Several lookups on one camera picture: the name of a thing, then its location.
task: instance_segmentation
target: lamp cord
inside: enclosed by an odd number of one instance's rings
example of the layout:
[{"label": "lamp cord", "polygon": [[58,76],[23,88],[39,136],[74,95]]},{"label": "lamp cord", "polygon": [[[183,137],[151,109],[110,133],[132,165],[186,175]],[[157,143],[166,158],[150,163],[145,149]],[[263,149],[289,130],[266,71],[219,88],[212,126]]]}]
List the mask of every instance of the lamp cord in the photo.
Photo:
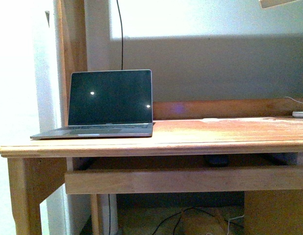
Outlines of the lamp cord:
[{"label": "lamp cord", "polygon": [[122,18],[120,13],[120,7],[119,7],[119,1],[117,0],[118,5],[118,11],[119,11],[119,17],[120,17],[120,24],[121,24],[121,70],[123,70],[123,25],[122,25]]}]

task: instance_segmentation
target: black screen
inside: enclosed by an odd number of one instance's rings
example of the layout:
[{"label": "black screen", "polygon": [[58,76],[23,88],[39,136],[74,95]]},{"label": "black screen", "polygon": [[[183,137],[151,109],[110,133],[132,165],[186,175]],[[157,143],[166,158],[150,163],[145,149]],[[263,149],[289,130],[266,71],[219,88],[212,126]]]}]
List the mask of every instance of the black screen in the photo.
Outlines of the black screen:
[{"label": "black screen", "polygon": [[69,125],[152,122],[152,72],[72,73]]}]

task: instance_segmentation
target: desk leg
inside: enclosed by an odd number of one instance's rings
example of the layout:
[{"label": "desk leg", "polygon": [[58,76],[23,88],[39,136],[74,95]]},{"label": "desk leg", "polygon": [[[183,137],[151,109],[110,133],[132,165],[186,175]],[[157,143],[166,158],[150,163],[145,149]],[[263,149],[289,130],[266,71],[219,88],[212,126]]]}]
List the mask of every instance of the desk leg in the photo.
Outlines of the desk leg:
[{"label": "desk leg", "polygon": [[17,235],[41,235],[40,203],[64,183],[65,158],[8,159]]},{"label": "desk leg", "polygon": [[40,203],[27,166],[26,159],[8,159],[12,214],[17,235],[41,235]]},{"label": "desk leg", "polygon": [[101,195],[91,194],[93,235],[103,234]]}]

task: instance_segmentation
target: white wall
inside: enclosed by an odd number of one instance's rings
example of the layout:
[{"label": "white wall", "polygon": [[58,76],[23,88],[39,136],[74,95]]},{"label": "white wall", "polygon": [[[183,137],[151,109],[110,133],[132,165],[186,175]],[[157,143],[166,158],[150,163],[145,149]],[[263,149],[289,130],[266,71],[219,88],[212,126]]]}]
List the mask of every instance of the white wall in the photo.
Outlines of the white wall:
[{"label": "white wall", "polygon": [[[86,1],[93,71],[121,68],[108,2]],[[124,69],[152,70],[154,101],[303,97],[303,1],[263,10],[258,0],[129,0],[120,9]]]},{"label": "white wall", "polygon": [[[28,1],[0,1],[0,144],[39,131]],[[0,235],[15,234],[7,160],[0,156]]]}]

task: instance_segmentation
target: wooden panel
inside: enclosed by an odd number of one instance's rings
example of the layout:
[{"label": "wooden panel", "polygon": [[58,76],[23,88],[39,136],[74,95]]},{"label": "wooden panel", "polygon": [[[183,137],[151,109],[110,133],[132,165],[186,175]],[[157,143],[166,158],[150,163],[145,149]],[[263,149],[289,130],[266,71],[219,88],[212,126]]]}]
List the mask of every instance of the wooden panel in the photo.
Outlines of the wooden panel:
[{"label": "wooden panel", "polygon": [[87,71],[84,0],[57,0],[59,53],[62,71],[62,101],[65,123],[68,123],[68,102],[71,74]]},{"label": "wooden panel", "polygon": [[156,121],[151,138],[27,141],[3,157],[157,156],[303,152],[303,119],[226,118]]},{"label": "wooden panel", "polygon": [[303,190],[245,192],[248,235],[303,234]]},{"label": "wooden panel", "polygon": [[303,111],[303,104],[288,98],[153,103],[155,120],[291,116],[292,111]]},{"label": "wooden panel", "polygon": [[65,175],[68,194],[215,192],[303,188],[303,167],[94,170]]},{"label": "wooden panel", "polygon": [[18,235],[41,234],[39,204],[64,183],[65,159],[8,159]]}]

